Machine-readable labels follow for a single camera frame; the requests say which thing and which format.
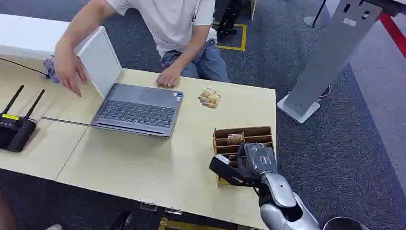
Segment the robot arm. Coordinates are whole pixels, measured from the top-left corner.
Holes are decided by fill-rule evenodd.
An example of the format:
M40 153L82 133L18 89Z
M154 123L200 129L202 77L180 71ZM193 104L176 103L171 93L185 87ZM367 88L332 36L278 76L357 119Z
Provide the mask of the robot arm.
M258 188L261 218L271 230L319 230L318 222L294 193L287 180L277 174L272 149L259 144L241 144L238 168L217 154L210 169L231 185Z

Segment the laptop keyboard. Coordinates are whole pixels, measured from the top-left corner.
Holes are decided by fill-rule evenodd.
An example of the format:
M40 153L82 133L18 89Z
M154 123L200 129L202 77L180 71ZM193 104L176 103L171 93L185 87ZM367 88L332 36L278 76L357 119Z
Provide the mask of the laptop keyboard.
M174 108L107 100L99 117L169 128L174 115Z

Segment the floor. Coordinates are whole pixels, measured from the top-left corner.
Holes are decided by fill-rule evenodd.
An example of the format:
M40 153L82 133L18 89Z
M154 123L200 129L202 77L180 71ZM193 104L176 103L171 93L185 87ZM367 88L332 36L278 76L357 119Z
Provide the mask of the floor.
M328 0L333 15L339 0ZM406 15L394 18L406 35ZM377 22L349 59L362 95L406 194L406 58Z
M329 0L323 9L323 20L334 11L334 2ZM222 14L222 3L217 1L216 14ZM83 4L85 0L0 0L0 13L70 21ZM277 100L286 95L323 33L303 24L319 4L320 0L258 0L254 21L245 20L244 14L238 21L247 24L246 51L222 50L231 81L276 89ZM160 71L154 42L137 11L115 15L103 25L123 67ZM280 173L321 226L335 216L358 219L371 229L406 226L406 176L401 168L406 116L402 84L396 84L405 81L405 65L378 27L338 73L331 95L305 124L299 126L277 112ZM121 209L138 214L134 229L154 229L160 217L140 211L135 201L18 173L0 171L0 185L21 229L41 229L53 222L63 223L67 230L107 229ZM213 220L191 215L184 221Z

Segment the black router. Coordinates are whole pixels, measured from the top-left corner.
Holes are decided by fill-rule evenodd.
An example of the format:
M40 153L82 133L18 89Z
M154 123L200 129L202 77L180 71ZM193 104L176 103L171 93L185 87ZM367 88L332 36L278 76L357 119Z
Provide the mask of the black router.
M11 108L15 99L23 90L24 86L20 86L18 91L15 93L13 98L10 100L9 104L6 106L4 111L0 114L0 149L21 152L27 143L30 136L33 134L37 124L34 120L30 119L31 113L34 111L41 99L45 90L42 90L37 99L35 100L33 106L27 112L25 116L12 116L8 115L7 112Z

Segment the jeans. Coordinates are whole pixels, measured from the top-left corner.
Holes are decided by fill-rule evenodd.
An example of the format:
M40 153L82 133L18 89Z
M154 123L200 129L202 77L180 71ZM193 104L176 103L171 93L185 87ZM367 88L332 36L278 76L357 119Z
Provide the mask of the jeans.
M161 59L163 69L168 68L182 54L177 50L171 50L164 54ZM221 58L220 50L215 40L210 39L199 51L196 57L180 73L181 76L201 78L212 81L230 82L227 76L226 63Z

